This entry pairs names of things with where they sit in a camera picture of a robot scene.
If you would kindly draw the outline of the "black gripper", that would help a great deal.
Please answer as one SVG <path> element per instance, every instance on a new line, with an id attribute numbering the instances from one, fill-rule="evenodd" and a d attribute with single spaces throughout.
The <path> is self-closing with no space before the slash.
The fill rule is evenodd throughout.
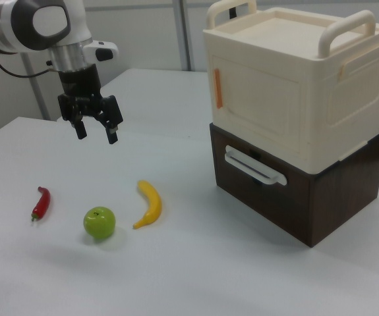
<path id="1" fill-rule="evenodd" d="M 61 116 L 70 122 L 78 139 L 87 136 L 82 115 L 96 115 L 96 120 L 105 127 L 109 144 L 114 144 L 118 140 L 117 129 L 123 122 L 123 116 L 114 95 L 102 97 L 96 65 L 74 72 L 59 72 L 59 78 L 64 91 L 58 96 Z M 82 101 L 83 105 L 78 106 L 77 101 Z"/>

